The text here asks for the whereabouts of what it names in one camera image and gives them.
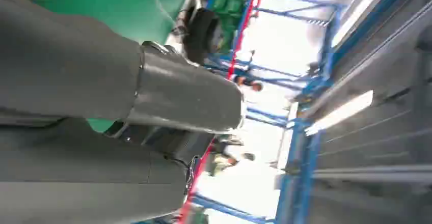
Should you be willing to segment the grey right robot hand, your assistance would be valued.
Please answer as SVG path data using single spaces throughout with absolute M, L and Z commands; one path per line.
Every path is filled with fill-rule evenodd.
M 245 118 L 169 45 L 1 0 L 1 223 L 134 223 L 183 205 L 190 162 Z

